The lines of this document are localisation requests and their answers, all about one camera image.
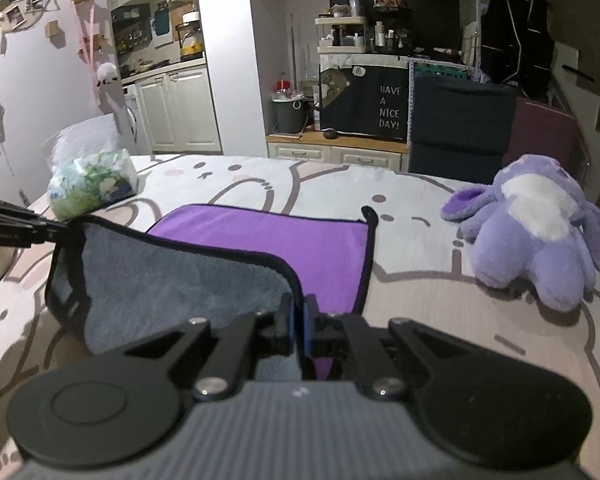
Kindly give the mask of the black cloth have nice day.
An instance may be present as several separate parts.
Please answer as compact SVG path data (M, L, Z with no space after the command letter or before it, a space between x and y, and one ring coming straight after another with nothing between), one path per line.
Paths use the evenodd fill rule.
M410 70L355 65L321 72L320 124L349 136L404 142Z

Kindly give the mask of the wooden low drawer counter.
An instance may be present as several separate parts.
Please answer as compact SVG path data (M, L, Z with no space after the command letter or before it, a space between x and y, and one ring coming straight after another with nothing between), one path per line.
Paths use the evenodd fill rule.
M407 172L408 146L403 142L376 140L364 136L327 139L321 131L296 136L270 134L265 137L268 157L385 168Z

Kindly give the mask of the green prison sign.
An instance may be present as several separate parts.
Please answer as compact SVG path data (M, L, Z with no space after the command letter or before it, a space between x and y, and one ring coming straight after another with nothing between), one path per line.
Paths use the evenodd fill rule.
M415 76L432 75L460 80L472 79L472 69L462 64L418 60L417 58L411 60L411 64Z

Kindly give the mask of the purple plush bunny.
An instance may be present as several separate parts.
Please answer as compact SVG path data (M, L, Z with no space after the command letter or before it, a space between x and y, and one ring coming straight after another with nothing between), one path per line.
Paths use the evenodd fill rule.
M528 281L552 310L579 307L600 273L600 208L544 155L525 154L489 185L463 188L440 216L472 243L471 267L486 287Z

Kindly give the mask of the white kitchen base cabinet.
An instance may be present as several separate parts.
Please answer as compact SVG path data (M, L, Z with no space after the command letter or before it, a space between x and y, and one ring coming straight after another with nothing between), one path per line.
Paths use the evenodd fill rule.
M130 78L140 124L154 153L220 154L207 63L167 65Z

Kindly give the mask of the dark grey trash bin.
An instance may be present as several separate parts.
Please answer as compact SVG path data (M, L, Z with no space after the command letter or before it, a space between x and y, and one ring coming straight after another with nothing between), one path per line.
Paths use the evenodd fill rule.
M303 94L272 99L275 126L279 134L300 134L308 123L308 107Z

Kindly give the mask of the black chair backrest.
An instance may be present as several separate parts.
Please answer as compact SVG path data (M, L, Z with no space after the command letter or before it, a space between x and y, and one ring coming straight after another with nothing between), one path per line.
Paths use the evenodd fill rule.
M491 183L503 167L515 110L516 94L507 86L416 76L408 170Z

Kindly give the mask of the tissue pack floral plastic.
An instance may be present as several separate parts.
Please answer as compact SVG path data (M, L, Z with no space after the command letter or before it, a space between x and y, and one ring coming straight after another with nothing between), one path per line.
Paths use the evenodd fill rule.
M138 175L113 114L63 128L42 144L52 176L46 196L66 221L137 193Z

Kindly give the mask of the cartoon bunny tablecloth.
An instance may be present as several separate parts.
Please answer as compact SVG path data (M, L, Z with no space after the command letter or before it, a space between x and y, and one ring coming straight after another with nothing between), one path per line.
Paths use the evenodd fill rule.
M133 162L140 192L106 210L105 217L140 231L186 204L334 219L353 219L362 207L373 207L379 226L364 309L367 322L412 318L576 382L594 411L581 463L600 479L600 276L592 297L567 315L541 307L524 285L509 292L481 288L468 246L456 226L440 218L440 207L458 189L453 180L235 156L137 156ZM12 392L29 378L85 354L44 304L52 252L50 245L20 252L0 281L0 479L20 463L5 425Z

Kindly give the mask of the maroon cushion panel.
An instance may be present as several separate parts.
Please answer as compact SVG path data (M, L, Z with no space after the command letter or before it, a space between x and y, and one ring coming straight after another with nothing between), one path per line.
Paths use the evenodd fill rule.
M571 115L555 107L518 98L503 165L507 166L522 155L544 155L556 159L573 176L572 155L579 133L578 123Z

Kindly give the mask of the purple and grey towel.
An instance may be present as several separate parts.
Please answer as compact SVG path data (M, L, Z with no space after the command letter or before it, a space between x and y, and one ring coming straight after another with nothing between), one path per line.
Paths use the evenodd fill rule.
M88 216L57 244L45 291L60 325L102 354L208 318L220 328L238 315L275 310L291 296L323 313L360 314L373 266L378 215L354 220L286 216L215 205L185 205L148 232Z

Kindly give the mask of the black hanging garment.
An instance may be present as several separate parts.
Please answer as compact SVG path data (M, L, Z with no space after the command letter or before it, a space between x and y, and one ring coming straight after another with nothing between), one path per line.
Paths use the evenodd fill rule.
M489 0L481 17L481 70L494 84L509 84L545 102L555 41L546 0Z

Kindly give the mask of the cream two-tier shelf rack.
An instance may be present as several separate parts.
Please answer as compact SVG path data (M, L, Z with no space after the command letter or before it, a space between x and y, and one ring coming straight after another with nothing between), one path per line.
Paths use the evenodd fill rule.
M364 54L367 51L364 16L330 16L316 18L314 23L318 54Z

